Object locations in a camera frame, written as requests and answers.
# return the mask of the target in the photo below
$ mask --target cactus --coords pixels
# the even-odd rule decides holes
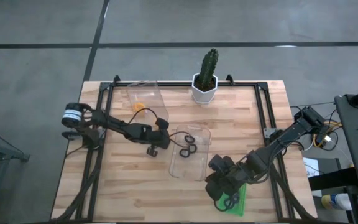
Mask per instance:
[[[201,91],[209,91],[215,86],[212,82],[212,75],[214,74],[216,64],[218,62],[218,51],[211,49],[204,57],[201,66],[200,75],[197,79],[197,88]]]

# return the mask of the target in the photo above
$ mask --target transparent plastic box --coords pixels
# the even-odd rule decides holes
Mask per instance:
[[[159,117],[168,121],[168,112],[162,99],[157,81],[141,81],[128,85],[127,94],[134,114],[141,108],[150,108]],[[143,110],[135,117],[137,123],[154,125],[155,116],[149,110]]]
[[[180,155],[180,151],[183,148],[175,144],[169,173],[172,177],[202,181],[206,177],[206,164],[211,132],[206,128],[185,125],[179,126],[176,132],[179,131],[187,132],[194,137],[194,144],[197,145],[197,150],[185,158]],[[185,141],[186,135],[186,133],[176,134],[175,142],[182,146],[187,146],[189,143]]]

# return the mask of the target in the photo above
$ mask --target orange object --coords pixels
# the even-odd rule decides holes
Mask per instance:
[[[143,103],[135,103],[134,104],[134,109],[135,109],[135,113],[138,112],[139,110],[145,108],[146,106]],[[138,115],[145,115],[146,114],[146,110],[143,110],[141,112],[139,112]]]

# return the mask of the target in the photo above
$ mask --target yellow wire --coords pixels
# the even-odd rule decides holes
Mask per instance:
[[[326,132],[326,134],[328,133],[328,132],[330,132],[330,131],[332,131],[336,126],[339,126],[339,127],[342,127],[342,123],[341,122],[335,122],[335,121],[324,121],[324,124],[329,124],[329,125],[331,125],[331,124],[333,124],[334,126],[331,126],[331,127],[329,127],[329,129],[327,130],[327,132]],[[323,142],[324,141],[321,141],[318,145],[316,144],[316,134],[314,134],[313,135],[313,145],[315,146],[315,147],[321,147],[322,145],[323,145]]]

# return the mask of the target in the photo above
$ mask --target potted cactus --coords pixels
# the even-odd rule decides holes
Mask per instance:
[[[215,91],[218,89],[218,78],[214,76],[218,51],[211,49],[204,57],[201,71],[193,75],[191,90],[197,103],[208,104],[212,101]]]

